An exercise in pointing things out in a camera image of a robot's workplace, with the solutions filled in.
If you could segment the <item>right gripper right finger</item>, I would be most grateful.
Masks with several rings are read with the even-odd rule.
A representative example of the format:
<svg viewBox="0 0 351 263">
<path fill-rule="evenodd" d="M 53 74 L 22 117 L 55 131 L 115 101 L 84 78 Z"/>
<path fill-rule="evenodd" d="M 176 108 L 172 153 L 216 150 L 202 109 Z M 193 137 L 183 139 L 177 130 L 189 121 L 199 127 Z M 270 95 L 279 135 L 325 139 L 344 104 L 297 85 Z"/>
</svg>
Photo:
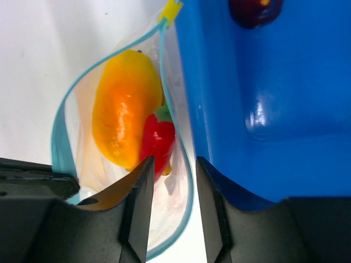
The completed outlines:
<svg viewBox="0 0 351 263">
<path fill-rule="evenodd" d="M 350 198 L 272 203 L 196 160 L 208 262 L 350 262 Z"/>
</svg>

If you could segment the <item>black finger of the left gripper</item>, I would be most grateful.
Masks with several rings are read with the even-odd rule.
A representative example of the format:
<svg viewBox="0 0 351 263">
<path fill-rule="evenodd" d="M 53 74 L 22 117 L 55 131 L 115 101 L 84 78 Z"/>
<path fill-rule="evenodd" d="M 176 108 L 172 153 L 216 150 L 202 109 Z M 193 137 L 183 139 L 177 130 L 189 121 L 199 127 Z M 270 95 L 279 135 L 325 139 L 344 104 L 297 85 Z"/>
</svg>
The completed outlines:
<svg viewBox="0 0 351 263">
<path fill-rule="evenodd" d="M 53 197 L 67 200 L 80 190 L 77 179 L 50 165 L 1 158 L 1 197 Z"/>
</svg>

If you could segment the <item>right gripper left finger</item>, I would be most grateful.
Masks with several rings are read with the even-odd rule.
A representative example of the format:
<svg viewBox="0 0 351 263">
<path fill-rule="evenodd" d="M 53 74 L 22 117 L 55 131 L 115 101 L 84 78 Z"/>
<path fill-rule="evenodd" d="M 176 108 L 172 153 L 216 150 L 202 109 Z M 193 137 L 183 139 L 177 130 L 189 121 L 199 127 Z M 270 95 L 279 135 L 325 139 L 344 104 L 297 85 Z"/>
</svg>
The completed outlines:
<svg viewBox="0 0 351 263">
<path fill-rule="evenodd" d="M 78 204 L 1 197 L 1 262 L 145 262 L 154 159 Z"/>
</svg>

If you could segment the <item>red chili pepper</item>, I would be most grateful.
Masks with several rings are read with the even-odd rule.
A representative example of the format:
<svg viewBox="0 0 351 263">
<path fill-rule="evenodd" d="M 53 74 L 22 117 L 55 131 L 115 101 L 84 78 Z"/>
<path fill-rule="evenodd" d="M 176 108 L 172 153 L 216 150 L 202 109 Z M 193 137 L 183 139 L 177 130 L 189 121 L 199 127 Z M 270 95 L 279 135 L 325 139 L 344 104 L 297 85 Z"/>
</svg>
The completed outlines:
<svg viewBox="0 0 351 263">
<path fill-rule="evenodd" d="M 154 181 L 157 181 L 161 175 L 168 175 L 171 172 L 169 160 L 173 152 L 175 136 L 175 127 L 168 106 L 164 104 L 147 117 L 139 153 L 140 161 L 148 156 L 154 156 Z"/>
</svg>

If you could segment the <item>clear zip top bag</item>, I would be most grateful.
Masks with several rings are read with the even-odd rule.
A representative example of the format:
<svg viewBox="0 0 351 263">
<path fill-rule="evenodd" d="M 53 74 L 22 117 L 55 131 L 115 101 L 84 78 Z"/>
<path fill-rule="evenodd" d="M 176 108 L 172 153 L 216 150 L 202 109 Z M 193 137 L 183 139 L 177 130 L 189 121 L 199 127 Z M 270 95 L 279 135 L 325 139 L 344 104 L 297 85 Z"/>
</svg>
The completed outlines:
<svg viewBox="0 0 351 263">
<path fill-rule="evenodd" d="M 181 1 L 168 1 L 164 8 L 130 31 L 107 57 L 87 68 L 64 95 L 52 128 L 51 155 L 55 172 L 71 173 L 80 185 L 69 203 L 91 197 L 127 175 L 98 150 L 92 134 L 95 92 L 108 60 L 128 49 L 147 55 L 166 85 L 166 101 L 175 122 L 175 146 L 171 154 L 171 172 L 154 186 L 149 228 L 148 260 L 164 253 L 185 230 L 193 209 L 194 176 L 191 157 L 186 152 L 190 136 L 188 105 L 174 21 Z"/>
</svg>

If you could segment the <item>blue plastic tray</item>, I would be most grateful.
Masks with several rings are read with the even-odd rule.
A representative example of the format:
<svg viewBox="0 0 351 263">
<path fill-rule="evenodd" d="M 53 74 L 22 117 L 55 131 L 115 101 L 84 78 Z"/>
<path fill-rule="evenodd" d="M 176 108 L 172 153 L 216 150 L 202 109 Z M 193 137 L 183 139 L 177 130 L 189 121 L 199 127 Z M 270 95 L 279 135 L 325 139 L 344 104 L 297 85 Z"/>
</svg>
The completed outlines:
<svg viewBox="0 0 351 263">
<path fill-rule="evenodd" d="M 252 30 L 185 1 L 175 23 L 195 154 L 232 205 L 350 195 L 350 1 L 284 1 Z"/>
</svg>

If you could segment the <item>yellow mango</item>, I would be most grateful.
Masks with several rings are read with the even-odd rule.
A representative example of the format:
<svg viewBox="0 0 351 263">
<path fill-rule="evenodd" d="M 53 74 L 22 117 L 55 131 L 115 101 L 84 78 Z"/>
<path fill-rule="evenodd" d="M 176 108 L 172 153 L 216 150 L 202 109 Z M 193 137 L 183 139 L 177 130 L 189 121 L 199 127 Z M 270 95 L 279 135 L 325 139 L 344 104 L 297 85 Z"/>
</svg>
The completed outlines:
<svg viewBox="0 0 351 263">
<path fill-rule="evenodd" d="M 108 60 L 95 94 L 92 134 L 113 164 L 133 170 L 147 117 L 163 103 L 159 73 L 151 59 L 128 49 Z"/>
</svg>

